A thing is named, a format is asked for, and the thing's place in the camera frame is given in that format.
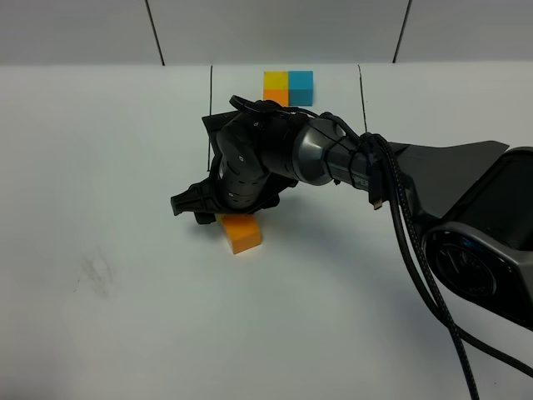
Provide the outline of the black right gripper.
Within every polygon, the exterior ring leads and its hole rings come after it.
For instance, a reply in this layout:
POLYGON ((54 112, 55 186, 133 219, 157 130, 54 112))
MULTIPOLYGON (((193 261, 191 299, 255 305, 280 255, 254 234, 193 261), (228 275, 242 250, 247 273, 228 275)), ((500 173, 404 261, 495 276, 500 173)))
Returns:
POLYGON ((293 148, 303 114, 226 112, 202 122, 215 153, 211 172, 171 197, 174 216, 194 213, 199 225, 208 225, 217 220, 215 213, 252 214, 275 207, 279 193, 297 185, 293 148))

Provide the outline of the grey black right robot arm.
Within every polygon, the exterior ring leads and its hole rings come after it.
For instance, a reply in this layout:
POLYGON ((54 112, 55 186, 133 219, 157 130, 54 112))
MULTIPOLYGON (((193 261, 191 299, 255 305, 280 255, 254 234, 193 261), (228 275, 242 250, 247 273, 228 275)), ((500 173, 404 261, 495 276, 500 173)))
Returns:
MULTIPOLYGON (((228 112, 205 117, 209 176, 171 200, 200 224, 275 207, 285 188, 346 183, 385 202, 386 157, 375 136, 352 138, 331 114, 228 112)), ((532 325, 532 151, 486 141, 393 143, 397 175, 431 271, 454 294, 532 325)))

